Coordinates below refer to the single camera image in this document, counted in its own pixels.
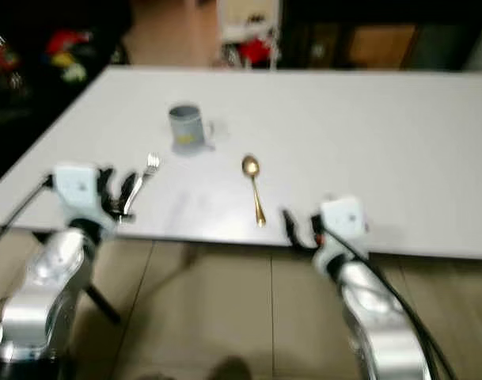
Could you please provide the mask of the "silver fork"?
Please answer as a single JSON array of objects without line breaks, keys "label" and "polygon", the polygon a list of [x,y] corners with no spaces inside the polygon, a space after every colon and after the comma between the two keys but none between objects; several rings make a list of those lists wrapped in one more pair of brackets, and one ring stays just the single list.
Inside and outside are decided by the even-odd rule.
[{"label": "silver fork", "polygon": [[135,201],[137,200],[137,196],[139,196],[139,193],[142,191],[144,184],[146,184],[146,182],[149,181],[150,178],[158,172],[158,168],[160,168],[160,165],[161,159],[158,158],[157,155],[155,155],[154,153],[150,153],[149,155],[147,155],[146,167],[144,167],[142,173],[137,173],[139,175],[139,181],[136,182],[137,195],[135,197]]}]

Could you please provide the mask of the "gold spoon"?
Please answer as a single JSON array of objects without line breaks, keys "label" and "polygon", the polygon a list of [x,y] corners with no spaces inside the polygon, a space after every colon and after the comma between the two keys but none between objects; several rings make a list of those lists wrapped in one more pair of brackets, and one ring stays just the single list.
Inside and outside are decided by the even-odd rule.
[{"label": "gold spoon", "polygon": [[245,177],[247,177],[251,181],[252,197],[254,198],[255,206],[256,224],[259,227],[264,227],[267,224],[267,219],[261,202],[260,191],[258,189],[258,185],[256,185],[256,178],[261,173],[261,164],[254,155],[247,154],[244,156],[243,161],[241,162],[241,167],[243,167],[243,174],[245,175]]}]

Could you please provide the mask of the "grey mug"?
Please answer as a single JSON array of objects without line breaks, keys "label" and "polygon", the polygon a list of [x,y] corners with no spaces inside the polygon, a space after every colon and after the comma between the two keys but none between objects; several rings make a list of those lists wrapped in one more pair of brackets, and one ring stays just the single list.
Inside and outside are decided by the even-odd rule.
[{"label": "grey mug", "polygon": [[214,149],[214,145],[209,141],[209,136],[214,133],[214,126],[206,126],[197,104],[173,104],[169,108],[168,119],[175,152],[188,155]]}]

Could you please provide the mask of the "black table leg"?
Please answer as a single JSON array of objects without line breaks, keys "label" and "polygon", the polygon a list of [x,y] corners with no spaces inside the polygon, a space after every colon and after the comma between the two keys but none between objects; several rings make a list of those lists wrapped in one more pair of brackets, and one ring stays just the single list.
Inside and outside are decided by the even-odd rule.
[{"label": "black table leg", "polygon": [[120,313],[113,307],[110,301],[97,289],[95,285],[88,285],[85,289],[86,297],[89,298],[104,315],[114,325],[120,325],[122,317]]}]

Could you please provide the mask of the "red and yellow toy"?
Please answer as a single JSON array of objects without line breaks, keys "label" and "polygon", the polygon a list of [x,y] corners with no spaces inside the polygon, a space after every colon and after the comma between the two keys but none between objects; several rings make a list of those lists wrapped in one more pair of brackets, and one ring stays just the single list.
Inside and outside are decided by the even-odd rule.
[{"label": "red and yellow toy", "polygon": [[44,47],[46,61],[59,69],[61,79],[67,83],[86,80],[86,68],[74,57],[73,48],[91,40],[91,33],[70,28],[57,29]]}]

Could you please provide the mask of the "shiny packet with red print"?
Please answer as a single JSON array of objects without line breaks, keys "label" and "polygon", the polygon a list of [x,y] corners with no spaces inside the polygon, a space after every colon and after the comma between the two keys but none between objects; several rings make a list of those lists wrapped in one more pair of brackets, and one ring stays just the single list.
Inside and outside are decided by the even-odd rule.
[{"label": "shiny packet with red print", "polygon": [[0,35],[0,87],[8,90],[23,90],[26,81],[21,69],[20,56],[10,47],[9,41]]}]

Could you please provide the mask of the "red bag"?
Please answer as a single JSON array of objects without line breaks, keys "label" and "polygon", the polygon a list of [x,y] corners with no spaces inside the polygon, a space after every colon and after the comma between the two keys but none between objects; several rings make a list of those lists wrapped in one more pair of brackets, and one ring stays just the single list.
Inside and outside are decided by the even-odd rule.
[{"label": "red bag", "polygon": [[274,43],[271,37],[251,37],[234,45],[241,68],[270,69],[273,65]]}]

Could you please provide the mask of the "brown cabinet door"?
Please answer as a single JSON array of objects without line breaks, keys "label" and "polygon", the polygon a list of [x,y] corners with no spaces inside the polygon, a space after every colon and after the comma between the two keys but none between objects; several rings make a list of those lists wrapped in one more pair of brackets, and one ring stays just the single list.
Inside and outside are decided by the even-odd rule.
[{"label": "brown cabinet door", "polygon": [[347,59],[358,69],[399,71],[413,50],[416,29],[411,23],[356,26]]}]

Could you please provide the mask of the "white box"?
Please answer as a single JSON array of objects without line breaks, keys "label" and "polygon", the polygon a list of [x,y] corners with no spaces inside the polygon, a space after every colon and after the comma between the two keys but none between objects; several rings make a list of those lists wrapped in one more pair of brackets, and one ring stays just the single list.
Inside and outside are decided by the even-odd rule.
[{"label": "white box", "polygon": [[218,41],[239,44],[254,37],[277,37],[282,0],[218,0]]}]

